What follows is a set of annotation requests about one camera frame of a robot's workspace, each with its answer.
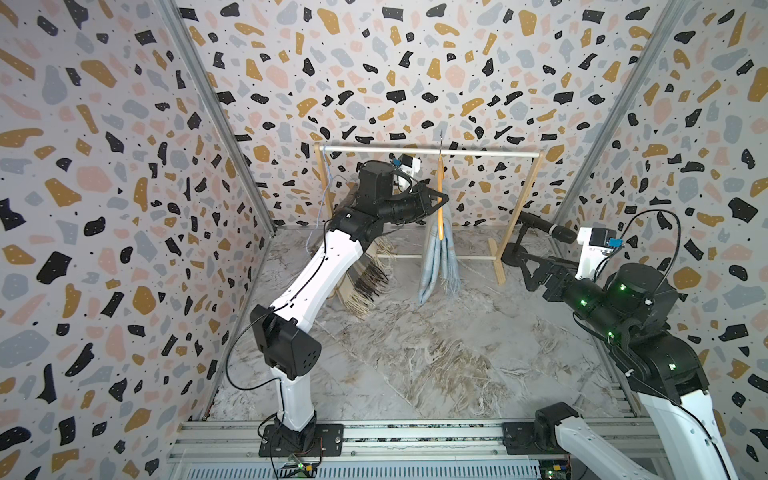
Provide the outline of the orange plastic hanger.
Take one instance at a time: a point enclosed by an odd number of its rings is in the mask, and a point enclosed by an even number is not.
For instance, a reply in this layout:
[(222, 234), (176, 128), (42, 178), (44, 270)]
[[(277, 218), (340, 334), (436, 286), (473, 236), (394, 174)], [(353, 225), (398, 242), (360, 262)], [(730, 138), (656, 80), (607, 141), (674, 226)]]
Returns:
[[(437, 191), (438, 193), (442, 194), (443, 192), (443, 183), (444, 183), (444, 161), (443, 161), (443, 139), (444, 139), (444, 133), (443, 130), (440, 131), (440, 142), (439, 142), (439, 151), (438, 151), (438, 168), (437, 168)], [(437, 227), (438, 227), (438, 239), (442, 242), (445, 239), (445, 227), (444, 227), (444, 213), (443, 213), (443, 205), (445, 203), (445, 199), (442, 197), (439, 198), (439, 208), (437, 210)]]

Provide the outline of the aluminium corner post left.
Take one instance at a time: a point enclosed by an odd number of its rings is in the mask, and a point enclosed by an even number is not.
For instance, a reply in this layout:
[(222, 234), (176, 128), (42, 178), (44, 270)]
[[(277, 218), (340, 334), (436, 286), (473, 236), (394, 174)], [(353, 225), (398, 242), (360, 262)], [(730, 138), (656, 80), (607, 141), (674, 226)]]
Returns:
[(244, 189), (254, 206), (259, 224), (266, 229), (269, 237), (273, 237), (276, 232), (274, 222), (269, 216), (260, 191), (239, 148), (235, 134), (232, 132), (231, 126), (224, 115), (216, 91), (208, 80), (205, 66), (195, 49), (191, 35), (186, 29), (178, 5), (172, 0), (157, 0), (155, 4), (157, 5), (159, 15), (169, 30), (172, 40), (179, 49), (180, 58), (189, 71), (191, 81), (199, 92), (201, 102), (209, 113), (212, 124), (216, 128), (227, 153), (234, 163), (236, 172), (240, 176)]

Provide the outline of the aluminium corner post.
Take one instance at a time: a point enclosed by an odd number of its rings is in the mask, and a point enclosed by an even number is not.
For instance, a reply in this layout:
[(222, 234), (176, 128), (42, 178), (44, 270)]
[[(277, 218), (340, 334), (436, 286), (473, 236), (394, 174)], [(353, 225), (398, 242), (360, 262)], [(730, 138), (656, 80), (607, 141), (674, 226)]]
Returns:
[(169, 30), (172, 40), (179, 49), (180, 58), (189, 71), (191, 81), (199, 92), (201, 102), (209, 113), (212, 124), (216, 128), (227, 153), (234, 163), (236, 172), (240, 176), (244, 189), (254, 206), (259, 224), (266, 229), (269, 237), (273, 237), (276, 232), (274, 222), (269, 216), (260, 191), (239, 148), (235, 134), (232, 132), (231, 126), (224, 115), (216, 91), (208, 80), (205, 66), (195, 49), (191, 35), (186, 29), (178, 5), (172, 0), (157, 0), (155, 4), (157, 5), (159, 15)]
[(628, 113), (629, 108), (634, 104), (633, 99), (640, 91), (651, 67), (657, 60), (666, 41), (672, 35), (672, 31), (677, 22), (682, 18), (684, 11), (685, 1), (683, 0), (670, 0), (661, 11), (660, 17), (651, 33), (651, 38), (639, 56), (639, 60), (631, 71), (625, 86), (616, 97), (616, 102), (609, 111), (606, 121), (598, 130), (598, 135), (592, 143), (580, 170), (573, 177), (573, 183), (554, 217), (556, 223), (564, 224), (568, 221), (570, 211), (578, 199), (581, 188), (589, 180), (590, 174), (599, 163), (601, 155), (607, 148), (614, 132)]

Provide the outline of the brown plaid fringed scarf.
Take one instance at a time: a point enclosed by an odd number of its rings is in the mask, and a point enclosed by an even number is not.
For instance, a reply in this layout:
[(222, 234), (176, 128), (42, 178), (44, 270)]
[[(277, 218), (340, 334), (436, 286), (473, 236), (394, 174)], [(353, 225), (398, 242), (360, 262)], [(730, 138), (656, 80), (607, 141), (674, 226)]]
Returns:
[(389, 285), (394, 246), (385, 236), (376, 238), (334, 288), (342, 306), (364, 319)]

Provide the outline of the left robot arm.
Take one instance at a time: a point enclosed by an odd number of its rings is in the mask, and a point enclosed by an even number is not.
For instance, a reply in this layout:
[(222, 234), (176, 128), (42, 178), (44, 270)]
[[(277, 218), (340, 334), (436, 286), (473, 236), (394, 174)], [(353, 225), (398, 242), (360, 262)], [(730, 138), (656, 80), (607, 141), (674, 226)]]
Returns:
[(275, 433), (286, 448), (312, 448), (317, 413), (310, 371), (322, 346), (310, 335), (332, 290), (363, 259), (387, 224), (423, 220), (447, 205), (449, 196), (396, 169), (371, 160), (358, 171), (354, 193), (338, 206), (323, 228), (322, 242), (308, 265), (272, 305), (256, 306), (251, 329), (270, 373), (277, 380)]

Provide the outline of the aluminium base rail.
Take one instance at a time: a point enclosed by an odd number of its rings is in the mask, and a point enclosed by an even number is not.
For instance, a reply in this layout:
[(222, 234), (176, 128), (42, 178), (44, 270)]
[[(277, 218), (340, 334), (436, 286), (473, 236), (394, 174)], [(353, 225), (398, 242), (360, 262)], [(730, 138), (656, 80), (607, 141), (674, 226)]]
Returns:
[(539, 462), (567, 461), (571, 479), (670, 479), (647, 418), (578, 420), (557, 441), (535, 420), (331, 420), (312, 448), (286, 448), (271, 422), (188, 422), (169, 454), (170, 479), (281, 479), (296, 456), (315, 479), (540, 479)]

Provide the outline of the light blue wire hanger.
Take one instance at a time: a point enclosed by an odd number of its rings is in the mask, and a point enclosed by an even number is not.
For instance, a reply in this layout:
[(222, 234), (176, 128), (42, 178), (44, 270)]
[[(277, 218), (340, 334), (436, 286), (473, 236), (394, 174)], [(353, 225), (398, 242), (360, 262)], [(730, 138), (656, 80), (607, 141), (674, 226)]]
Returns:
[[(320, 144), (315, 144), (315, 154), (317, 157), (316, 160), (318, 163), (318, 171), (320, 174), (320, 181), (322, 186), (321, 205), (322, 205), (322, 208), (324, 209), (323, 210), (324, 213), (326, 213), (326, 219), (323, 225), (324, 227), (327, 227), (328, 222), (331, 220), (334, 213), (334, 207), (333, 207), (333, 202), (331, 198), (331, 188), (333, 186), (334, 180), (338, 175), (331, 174), (330, 166), (329, 166), (330, 164), (328, 161), (328, 155), (327, 155), (327, 150), (325, 145), (320, 146)], [(344, 177), (343, 175), (338, 177), (344, 181), (348, 181), (347, 178)], [(316, 232), (321, 226), (320, 212), (321, 210), (318, 210), (316, 215), (316, 220), (315, 220), (315, 227), (313, 228), (313, 230), (311, 230), (311, 233), (309, 234), (309, 236), (307, 237), (307, 240), (305, 241), (305, 250), (307, 254), (310, 254), (309, 243), (312, 240), (314, 232)]]

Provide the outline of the blue plaid scarf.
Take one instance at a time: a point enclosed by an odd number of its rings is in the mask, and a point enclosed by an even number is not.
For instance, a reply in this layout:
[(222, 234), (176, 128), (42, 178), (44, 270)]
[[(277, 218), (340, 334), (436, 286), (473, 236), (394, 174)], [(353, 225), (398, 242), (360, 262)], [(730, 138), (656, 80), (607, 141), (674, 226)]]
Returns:
[(448, 205), (429, 217), (421, 255), (419, 305), (429, 300), (438, 285), (446, 295), (455, 295), (462, 288), (451, 220)]

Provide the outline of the green circuit board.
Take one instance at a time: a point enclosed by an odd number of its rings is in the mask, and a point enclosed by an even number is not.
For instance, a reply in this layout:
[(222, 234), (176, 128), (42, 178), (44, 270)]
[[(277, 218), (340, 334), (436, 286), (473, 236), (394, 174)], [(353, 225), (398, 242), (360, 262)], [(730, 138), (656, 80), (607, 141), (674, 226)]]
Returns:
[(290, 456), (288, 461), (281, 467), (278, 474), (281, 479), (315, 479), (318, 473), (319, 464), (311, 463), (303, 459)]
[(572, 468), (567, 461), (545, 460), (539, 462), (541, 480), (570, 480)]

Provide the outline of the green circuit board left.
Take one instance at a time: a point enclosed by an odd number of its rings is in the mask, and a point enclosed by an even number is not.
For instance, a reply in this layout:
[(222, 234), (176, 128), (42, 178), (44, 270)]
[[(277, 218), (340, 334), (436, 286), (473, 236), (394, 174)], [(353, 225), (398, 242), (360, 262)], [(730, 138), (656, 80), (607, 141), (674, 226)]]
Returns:
[(315, 479), (318, 473), (319, 464), (311, 463), (303, 459), (290, 456), (288, 461), (281, 467), (278, 474), (281, 479)]

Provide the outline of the white top rack rod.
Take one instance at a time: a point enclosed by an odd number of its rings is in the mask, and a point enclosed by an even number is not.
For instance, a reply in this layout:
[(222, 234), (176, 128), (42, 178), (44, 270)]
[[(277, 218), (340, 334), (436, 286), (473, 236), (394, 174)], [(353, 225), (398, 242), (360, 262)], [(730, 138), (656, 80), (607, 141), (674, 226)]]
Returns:
[(329, 146), (320, 147), (323, 153), (370, 153), (370, 154), (405, 154), (411, 156), (440, 155), (443, 156), (472, 156), (472, 157), (500, 157), (500, 158), (537, 158), (538, 152), (515, 152), (506, 150), (451, 150), (440, 148), (417, 147), (372, 147), (372, 146)]

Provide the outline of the wooden clothes rack frame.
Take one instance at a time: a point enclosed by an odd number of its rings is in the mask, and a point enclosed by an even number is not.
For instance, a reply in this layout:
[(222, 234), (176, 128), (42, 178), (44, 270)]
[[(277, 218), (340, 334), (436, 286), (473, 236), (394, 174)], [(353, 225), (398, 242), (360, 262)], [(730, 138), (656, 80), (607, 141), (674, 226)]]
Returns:
[[(330, 145), (327, 143), (315, 143), (320, 144), (320, 146), (323, 145), (329, 145), (329, 146), (344, 146), (344, 145)], [(506, 283), (506, 274), (504, 271), (504, 264), (502, 262), (502, 255), (503, 255), (503, 247), (510, 241), (512, 234), (514, 232), (515, 226), (517, 224), (518, 219), (520, 218), (521, 212), (524, 209), (525, 203), (527, 202), (532, 187), (534, 186), (537, 174), (540, 170), (542, 161), (544, 158), (543, 153), (539, 153), (539, 156), (537, 158), (531, 159), (531, 158), (503, 158), (503, 159), (516, 159), (522, 161), (523, 159), (530, 159), (532, 161), (531, 167), (528, 170), (526, 180), (524, 181), (523, 187), (521, 192), (517, 196), (517, 201), (514, 206), (514, 209), (512, 210), (512, 213), (510, 214), (510, 218), (507, 224), (507, 228), (505, 230), (505, 233), (503, 235), (503, 238), (501, 240), (500, 245), (497, 244), (496, 240), (494, 238), (488, 239), (488, 248), (489, 248), (489, 254), (488, 255), (495, 255), (496, 260), (495, 261), (488, 261), (492, 264), (496, 281), (499, 286), (502, 286)]]

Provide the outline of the green circuit board right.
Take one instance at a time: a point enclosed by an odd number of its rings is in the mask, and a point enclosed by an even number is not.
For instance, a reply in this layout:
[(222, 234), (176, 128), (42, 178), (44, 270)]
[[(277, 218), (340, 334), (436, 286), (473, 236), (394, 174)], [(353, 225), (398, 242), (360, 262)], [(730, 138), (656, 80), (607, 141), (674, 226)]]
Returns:
[(541, 480), (570, 480), (572, 468), (567, 461), (545, 460), (539, 462)]

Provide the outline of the aluminium corner post right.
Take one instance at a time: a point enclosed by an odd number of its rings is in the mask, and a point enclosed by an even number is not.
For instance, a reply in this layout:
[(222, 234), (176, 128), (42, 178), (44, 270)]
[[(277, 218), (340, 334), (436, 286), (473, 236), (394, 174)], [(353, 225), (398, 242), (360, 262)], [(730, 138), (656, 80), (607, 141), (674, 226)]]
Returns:
[(625, 86), (616, 97), (616, 102), (609, 111), (606, 121), (598, 130), (598, 135), (592, 143), (580, 170), (573, 177), (573, 183), (554, 217), (556, 223), (564, 224), (568, 221), (570, 211), (578, 199), (581, 188), (589, 180), (590, 174), (599, 163), (601, 155), (607, 148), (614, 132), (628, 113), (629, 108), (634, 104), (633, 99), (640, 91), (651, 67), (657, 60), (666, 41), (672, 35), (672, 31), (677, 22), (682, 18), (684, 11), (685, 1), (683, 0), (670, 0), (661, 11), (660, 17), (651, 33), (651, 38), (639, 56), (639, 60), (631, 71)]

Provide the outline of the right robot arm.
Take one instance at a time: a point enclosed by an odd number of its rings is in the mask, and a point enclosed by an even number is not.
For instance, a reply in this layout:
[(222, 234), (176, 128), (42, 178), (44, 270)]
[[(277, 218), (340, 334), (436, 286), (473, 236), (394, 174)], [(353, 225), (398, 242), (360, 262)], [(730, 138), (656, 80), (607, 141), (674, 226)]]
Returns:
[(669, 331), (678, 293), (655, 268), (627, 263), (604, 285), (578, 278), (571, 261), (517, 254), (528, 290), (568, 306), (607, 349), (650, 416), (677, 479), (734, 479), (714, 418), (709, 382), (693, 348)]

